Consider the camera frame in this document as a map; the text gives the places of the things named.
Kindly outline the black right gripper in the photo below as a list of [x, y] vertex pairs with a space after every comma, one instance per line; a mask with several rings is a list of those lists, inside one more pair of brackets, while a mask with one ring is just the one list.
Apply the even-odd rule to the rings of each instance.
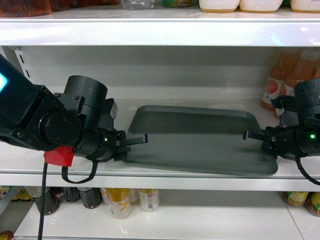
[[263, 141], [262, 152], [274, 158], [282, 157], [287, 160], [294, 160], [296, 157], [304, 157], [304, 153], [295, 143], [295, 128], [292, 127], [266, 127], [261, 133], [244, 131], [243, 140], [255, 139]]

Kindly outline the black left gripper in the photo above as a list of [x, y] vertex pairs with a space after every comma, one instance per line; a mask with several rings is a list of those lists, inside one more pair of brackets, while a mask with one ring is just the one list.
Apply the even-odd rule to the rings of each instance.
[[80, 139], [73, 147], [72, 152], [77, 157], [86, 158], [90, 161], [107, 162], [126, 160], [131, 145], [148, 142], [148, 135], [126, 139], [123, 130], [97, 128], [95, 131], [84, 129]]

